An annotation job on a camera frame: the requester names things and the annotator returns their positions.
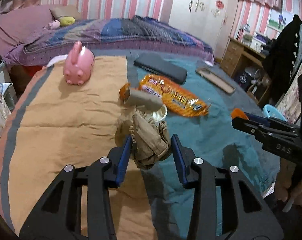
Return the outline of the orange snack wrapper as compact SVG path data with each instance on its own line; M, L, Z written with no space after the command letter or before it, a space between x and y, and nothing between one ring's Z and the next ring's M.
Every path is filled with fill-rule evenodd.
M158 96L170 111L180 116L191 118L209 113L210 105L164 76L146 75L139 82L139 90Z

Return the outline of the brown paper wad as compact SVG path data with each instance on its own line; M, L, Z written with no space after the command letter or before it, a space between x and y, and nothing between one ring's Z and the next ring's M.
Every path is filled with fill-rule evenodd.
M133 107L124 109L116 121L116 145L121 146L127 136L132 139L131 158L140 169L148 170L172 153L167 122L155 124L146 113Z

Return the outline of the cardboard toilet roll tube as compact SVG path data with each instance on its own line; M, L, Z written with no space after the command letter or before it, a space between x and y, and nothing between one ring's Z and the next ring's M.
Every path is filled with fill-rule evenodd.
M163 105L160 97L132 88L125 91L123 101L127 106L136 106L149 112L158 111Z

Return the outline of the black box under desk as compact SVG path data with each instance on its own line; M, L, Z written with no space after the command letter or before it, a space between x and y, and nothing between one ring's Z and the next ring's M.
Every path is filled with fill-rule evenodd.
M242 71L242 72L238 72L235 75L234 80L244 91L247 91L249 87L252 85L251 82L253 80L253 77L250 76L250 74L248 74L246 71Z

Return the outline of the wooden desk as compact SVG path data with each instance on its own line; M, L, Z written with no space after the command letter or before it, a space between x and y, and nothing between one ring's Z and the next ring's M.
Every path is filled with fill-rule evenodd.
M230 37L220 62L222 70L233 79L242 71L253 77L252 85L246 93L259 107L266 104L271 84L271 79L262 65L263 59L265 59L264 55Z

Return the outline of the black hanging coat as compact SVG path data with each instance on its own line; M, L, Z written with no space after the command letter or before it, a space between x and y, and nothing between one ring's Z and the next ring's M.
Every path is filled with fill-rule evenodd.
M299 51L301 24L299 16L294 15L292 21L274 41L270 53L262 63L271 79L269 96L273 103L277 103L289 87Z

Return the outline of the framed wedding photo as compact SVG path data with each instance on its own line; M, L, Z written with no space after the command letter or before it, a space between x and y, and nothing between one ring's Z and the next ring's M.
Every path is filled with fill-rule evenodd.
M266 30L274 30L280 33L293 20L293 17L294 14L288 11L276 11L275 9L271 9Z

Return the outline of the black wallet case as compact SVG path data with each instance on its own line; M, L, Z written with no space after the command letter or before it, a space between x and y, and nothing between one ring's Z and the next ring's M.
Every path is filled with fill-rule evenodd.
M179 85L183 85L187 79L185 68L164 60L158 54L143 53L135 59L134 65L153 74L165 76Z

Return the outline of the white wardrobe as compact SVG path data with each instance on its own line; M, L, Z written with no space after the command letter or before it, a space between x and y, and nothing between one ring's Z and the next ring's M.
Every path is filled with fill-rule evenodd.
M168 24L211 46L221 59L228 45L238 0L173 0Z

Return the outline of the striped plaid quilt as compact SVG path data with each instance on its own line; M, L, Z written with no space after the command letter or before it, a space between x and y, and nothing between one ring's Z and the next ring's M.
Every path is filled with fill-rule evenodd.
M36 53L49 48L73 45L97 45L121 41L151 41L197 48L212 53L212 47L198 38L154 18L112 18L108 20L79 20L66 27L44 29L24 43L26 53Z

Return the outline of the pink piggy bank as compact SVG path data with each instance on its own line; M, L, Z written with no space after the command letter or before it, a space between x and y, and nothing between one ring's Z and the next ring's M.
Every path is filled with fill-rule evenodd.
M91 77L95 64L93 52L77 41L69 51L63 66L63 75L68 85L84 85Z

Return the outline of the bed with purple sheet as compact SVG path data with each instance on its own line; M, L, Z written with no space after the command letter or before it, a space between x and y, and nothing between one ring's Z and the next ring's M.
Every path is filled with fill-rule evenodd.
M73 45L49 48L36 53L26 53L24 43L35 36L35 32L47 29L54 20L50 5L36 5L0 14L0 56L8 66L45 65L57 55L67 54ZM214 61L213 52L197 48L178 46L164 42L121 41L86 46L91 50L151 50L165 53L196 56L210 62Z

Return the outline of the pink plush toy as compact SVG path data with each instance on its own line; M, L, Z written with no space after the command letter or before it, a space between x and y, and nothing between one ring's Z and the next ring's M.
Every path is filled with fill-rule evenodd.
M52 29L57 29L61 26L61 23L59 22L59 20L54 20L51 21L50 23L48 23L47 25L47 29L52 30Z

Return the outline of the yellow plush toy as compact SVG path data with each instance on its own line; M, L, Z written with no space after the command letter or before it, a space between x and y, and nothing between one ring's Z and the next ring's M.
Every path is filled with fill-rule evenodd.
M60 17L58 19L58 21L60 22L60 26L61 27L65 27L71 24L74 24L76 22L75 18L71 17L71 16L63 16Z

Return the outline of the brown pillow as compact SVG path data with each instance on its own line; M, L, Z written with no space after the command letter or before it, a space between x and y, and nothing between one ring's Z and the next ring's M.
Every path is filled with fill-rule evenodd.
M73 17L76 21L82 19L82 15L75 5L55 6L50 9L50 12L55 20L61 17Z

